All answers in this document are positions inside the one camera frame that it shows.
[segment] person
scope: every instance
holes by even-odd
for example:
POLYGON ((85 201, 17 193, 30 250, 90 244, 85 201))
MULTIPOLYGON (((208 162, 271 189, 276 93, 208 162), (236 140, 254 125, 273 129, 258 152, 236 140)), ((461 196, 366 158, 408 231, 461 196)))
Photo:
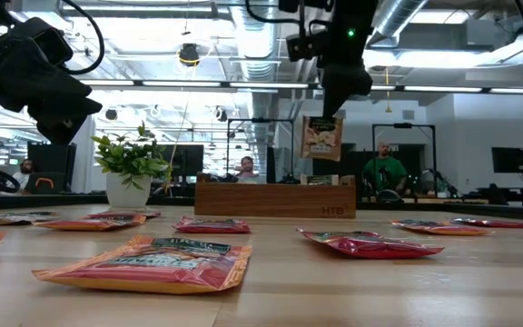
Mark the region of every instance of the person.
MULTIPOLYGON (((29 181, 29 175, 35 171, 34 161, 25 159, 19 164, 19 172, 14 173, 13 177, 19 182, 19 192, 23 192, 29 181)), ((7 186, 13 187, 11 182, 7 182, 7 186)))
POLYGON ((407 171, 402 163, 390 156, 389 144, 379 143, 379 156, 364 166, 363 174, 368 176, 375 191, 393 190, 402 193, 407 182, 407 171))
POLYGON ((257 178, 258 174, 253 172, 253 159, 250 156, 242 158, 242 166, 238 168, 240 171, 235 175, 239 179, 257 178))

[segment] wooden table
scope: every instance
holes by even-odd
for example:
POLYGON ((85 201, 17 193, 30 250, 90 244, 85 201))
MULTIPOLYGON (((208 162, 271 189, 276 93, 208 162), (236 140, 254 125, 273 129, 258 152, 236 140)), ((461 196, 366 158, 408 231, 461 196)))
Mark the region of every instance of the wooden table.
MULTIPOLYGON (((103 205, 50 208, 71 215, 103 205)), ((523 327, 523 230, 481 237, 427 236, 391 228, 390 219, 452 213, 357 213, 356 220, 251 218, 251 235, 189 235, 250 244, 241 287, 207 295, 102 292, 40 282, 32 269, 73 263, 111 250, 138 233, 169 236, 191 207, 162 207, 163 217, 109 233, 58 232, 33 226, 8 231, 0 246, 0 326, 493 326, 523 327), (298 235, 366 230, 447 249, 428 259, 349 259, 298 235)))

